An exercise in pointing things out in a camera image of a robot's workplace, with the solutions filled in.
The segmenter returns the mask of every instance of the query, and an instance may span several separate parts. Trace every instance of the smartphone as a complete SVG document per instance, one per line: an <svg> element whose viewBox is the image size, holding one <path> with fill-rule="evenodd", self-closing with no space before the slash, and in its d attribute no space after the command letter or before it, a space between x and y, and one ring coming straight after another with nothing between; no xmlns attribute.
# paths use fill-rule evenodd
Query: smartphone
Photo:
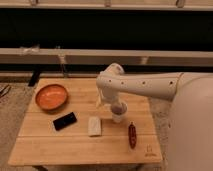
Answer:
<svg viewBox="0 0 213 171"><path fill-rule="evenodd" d="M75 114L73 112L69 113L68 115L62 116L56 120L53 121L54 127L56 131L59 131L66 126L73 124L77 122L77 119L75 117Z"/></svg>

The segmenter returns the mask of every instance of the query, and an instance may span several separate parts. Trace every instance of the orange bowl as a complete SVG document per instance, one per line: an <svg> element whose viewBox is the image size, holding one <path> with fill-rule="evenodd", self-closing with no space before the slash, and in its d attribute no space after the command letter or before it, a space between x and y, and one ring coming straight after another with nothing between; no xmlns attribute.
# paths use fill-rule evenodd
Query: orange bowl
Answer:
<svg viewBox="0 0 213 171"><path fill-rule="evenodd" d="M68 98L67 90L59 84L50 84L36 94L36 104L43 110L53 110L62 106Z"/></svg>

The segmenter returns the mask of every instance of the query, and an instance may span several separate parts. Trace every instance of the red object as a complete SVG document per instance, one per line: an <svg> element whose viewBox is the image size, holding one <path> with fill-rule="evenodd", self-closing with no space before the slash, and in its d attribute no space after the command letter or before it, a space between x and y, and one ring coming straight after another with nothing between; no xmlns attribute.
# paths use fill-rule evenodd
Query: red object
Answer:
<svg viewBox="0 0 213 171"><path fill-rule="evenodd" d="M133 125L133 123L131 123L129 125L129 144L130 147L133 149L136 146L136 142L137 142L137 135L136 135L136 128Z"/></svg>
<svg viewBox="0 0 213 171"><path fill-rule="evenodd" d="M44 110L53 110L63 105L68 98L67 90L59 84L50 84L36 94L37 105Z"/></svg>

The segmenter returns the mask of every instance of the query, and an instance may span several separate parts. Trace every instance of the black panel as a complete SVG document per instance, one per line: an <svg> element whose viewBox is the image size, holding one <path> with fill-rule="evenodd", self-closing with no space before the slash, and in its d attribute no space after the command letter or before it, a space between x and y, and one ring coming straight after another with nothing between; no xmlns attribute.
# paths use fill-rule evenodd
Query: black panel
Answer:
<svg viewBox="0 0 213 171"><path fill-rule="evenodd" d="M0 47L213 50L213 13L0 9Z"/></svg>

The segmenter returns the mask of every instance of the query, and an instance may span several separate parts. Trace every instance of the table leg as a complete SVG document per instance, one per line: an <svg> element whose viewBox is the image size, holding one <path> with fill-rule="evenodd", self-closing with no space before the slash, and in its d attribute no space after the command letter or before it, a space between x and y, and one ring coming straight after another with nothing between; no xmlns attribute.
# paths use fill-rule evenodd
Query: table leg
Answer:
<svg viewBox="0 0 213 171"><path fill-rule="evenodd" d="M38 171L48 171L44 166L33 166Z"/></svg>

